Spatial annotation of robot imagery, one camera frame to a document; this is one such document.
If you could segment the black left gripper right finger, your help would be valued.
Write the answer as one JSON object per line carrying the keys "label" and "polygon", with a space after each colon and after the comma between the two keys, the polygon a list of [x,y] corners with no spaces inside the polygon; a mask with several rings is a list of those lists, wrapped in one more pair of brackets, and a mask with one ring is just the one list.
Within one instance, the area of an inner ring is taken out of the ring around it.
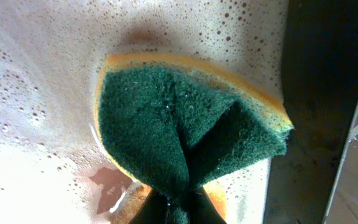
{"label": "black left gripper right finger", "polygon": [[188,194],[188,214],[190,224],[226,224],[204,188],[198,188]]}

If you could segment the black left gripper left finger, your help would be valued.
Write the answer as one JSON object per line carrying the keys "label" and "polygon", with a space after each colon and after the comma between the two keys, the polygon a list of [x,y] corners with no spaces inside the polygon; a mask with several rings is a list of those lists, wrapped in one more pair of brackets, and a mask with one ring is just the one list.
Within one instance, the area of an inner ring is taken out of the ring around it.
{"label": "black left gripper left finger", "polygon": [[145,202],[130,224],[165,224],[168,199],[156,190],[151,190]]}

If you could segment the green yellow sponge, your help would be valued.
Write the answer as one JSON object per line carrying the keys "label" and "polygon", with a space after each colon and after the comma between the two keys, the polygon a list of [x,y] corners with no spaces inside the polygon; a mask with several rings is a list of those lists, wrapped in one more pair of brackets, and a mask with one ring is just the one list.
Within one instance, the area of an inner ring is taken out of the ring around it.
{"label": "green yellow sponge", "polygon": [[[204,188],[227,221],[224,175],[283,155],[293,124],[282,103],[235,73],[173,54],[110,55],[95,94],[98,139],[114,165],[168,199],[166,223],[190,223]],[[140,210],[128,203],[125,214]]]}

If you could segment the black soapy water tray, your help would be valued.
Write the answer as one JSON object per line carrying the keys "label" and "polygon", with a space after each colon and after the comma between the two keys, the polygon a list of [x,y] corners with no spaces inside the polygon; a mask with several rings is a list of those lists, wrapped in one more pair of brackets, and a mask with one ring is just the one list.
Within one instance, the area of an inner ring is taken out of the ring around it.
{"label": "black soapy water tray", "polygon": [[283,105],[283,155],[224,175],[226,223],[321,223],[358,104],[358,1],[0,1],[0,223],[129,223],[98,139],[105,60],[173,54]]}

